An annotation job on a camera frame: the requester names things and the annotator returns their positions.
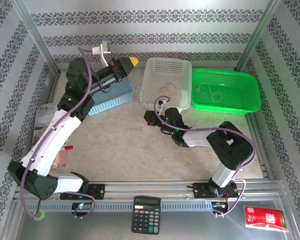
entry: patterned wallpaper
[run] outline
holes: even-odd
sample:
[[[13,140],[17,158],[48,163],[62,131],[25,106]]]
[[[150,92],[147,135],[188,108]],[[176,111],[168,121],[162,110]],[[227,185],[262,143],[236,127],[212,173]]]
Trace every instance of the patterned wallpaper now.
[[[112,57],[140,57],[141,67],[154,56],[183,58],[194,67],[235,67],[268,2],[24,1],[63,70],[78,46],[89,49],[102,40],[110,43]],[[91,60],[101,66],[98,57]]]
[[[0,236],[16,189],[8,164],[30,149],[37,105],[55,77],[11,2],[0,0]]]
[[[259,82],[258,129],[300,231],[300,0],[282,1],[246,70]]]

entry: black bracket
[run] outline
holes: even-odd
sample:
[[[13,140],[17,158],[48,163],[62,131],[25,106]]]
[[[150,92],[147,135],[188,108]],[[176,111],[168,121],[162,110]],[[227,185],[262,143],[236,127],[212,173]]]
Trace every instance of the black bracket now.
[[[105,195],[105,185],[89,183],[86,194],[94,197],[96,200],[103,200]],[[91,198],[86,196],[74,195],[69,193],[60,193],[60,199],[61,200],[91,200]]]
[[[214,199],[217,196],[210,191],[208,182],[195,182],[192,184],[193,195],[195,199]],[[229,198],[238,198],[238,189],[235,182],[230,182],[226,188]]]

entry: calculator display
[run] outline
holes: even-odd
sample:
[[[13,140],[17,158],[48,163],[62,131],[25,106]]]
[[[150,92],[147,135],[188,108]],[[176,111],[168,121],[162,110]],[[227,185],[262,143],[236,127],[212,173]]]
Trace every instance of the calculator display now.
[[[136,198],[135,199],[136,204],[159,204],[160,202],[158,200],[153,199],[142,199],[142,198]]]

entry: white table surface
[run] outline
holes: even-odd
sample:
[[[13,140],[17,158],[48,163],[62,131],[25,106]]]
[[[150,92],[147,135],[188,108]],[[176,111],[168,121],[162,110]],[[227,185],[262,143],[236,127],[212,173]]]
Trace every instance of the white table surface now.
[[[144,68],[140,69],[142,83]],[[128,76],[135,89],[132,101],[87,116],[69,137],[67,167],[55,173],[77,172],[90,181],[195,180],[209,179],[220,160],[211,147],[179,147],[158,127],[143,119],[145,106],[139,106],[138,70]],[[58,102],[64,94],[66,73],[62,73],[55,94]],[[186,125],[217,127],[232,122],[251,137],[244,115],[197,111],[192,106],[181,112]],[[241,171],[238,178],[262,178],[258,159]]]

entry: black calculator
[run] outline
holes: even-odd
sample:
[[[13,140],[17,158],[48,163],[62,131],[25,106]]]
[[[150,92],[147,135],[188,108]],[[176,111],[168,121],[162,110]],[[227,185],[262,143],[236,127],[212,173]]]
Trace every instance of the black calculator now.
[[[159,234],[161,199],[153,196],[135,196],[131,231],[137,234]]]

